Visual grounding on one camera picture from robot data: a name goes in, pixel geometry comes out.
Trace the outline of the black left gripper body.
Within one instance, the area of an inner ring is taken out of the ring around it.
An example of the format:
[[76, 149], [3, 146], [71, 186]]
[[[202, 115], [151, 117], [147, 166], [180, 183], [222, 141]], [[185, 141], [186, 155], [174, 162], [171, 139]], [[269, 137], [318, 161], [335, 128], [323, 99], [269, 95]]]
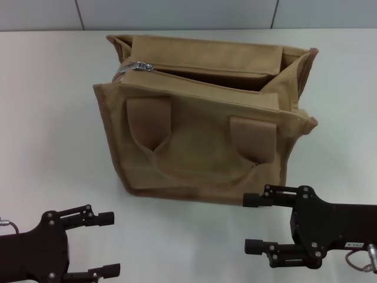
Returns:
[[1, 282], [62, 282], [68, 256], [68, 238], [60, 215], [45, 212], [34, 229], [1, 236]]

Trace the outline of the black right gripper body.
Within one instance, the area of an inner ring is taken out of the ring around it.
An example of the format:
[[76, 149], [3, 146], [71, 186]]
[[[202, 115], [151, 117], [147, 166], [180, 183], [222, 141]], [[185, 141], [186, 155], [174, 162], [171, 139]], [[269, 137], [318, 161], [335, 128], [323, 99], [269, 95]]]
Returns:
[[318, 269], [331, 250], [366, 251], [376, 268], [376, 206], [329, 203], [310, 186], [297, 187], [292, 238], [305, 248], [307, 267]]

